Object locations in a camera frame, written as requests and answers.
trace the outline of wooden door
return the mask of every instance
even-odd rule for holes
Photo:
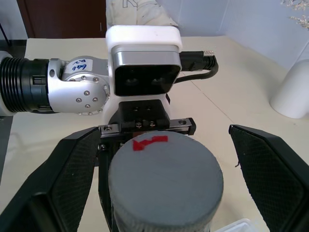
[[[105,0],[17,0],[29,38],[100,38]]]

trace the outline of white container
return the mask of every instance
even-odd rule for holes
[[[225,226],[216,232],[257,232],[249,219],[241,219]]]
[[[270,105],[278,113],[291,118],[302,118],[309,113],[309,59],[291,68]]]

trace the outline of white wall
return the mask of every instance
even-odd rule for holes
[[[221,33],[290,69],[309,58],[309,31],[289,16],[301,16],[281,0],[229,0]]]
[[[0,0],[0,23],[9,40],[28,38],[16,0]]]
[[[182,36],[220,35],[228,0],[157,0],[179,24]]]

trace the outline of black ribbed cylinder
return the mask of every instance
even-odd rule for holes
[[[0,92],[11,112],[51,112],[47,88],[47,59],[4,58]]]

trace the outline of handwritten label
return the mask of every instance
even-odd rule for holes
[[[91,59],[76,59],[66,66],[64,73],[92,71],[92,63],[93,61]]]

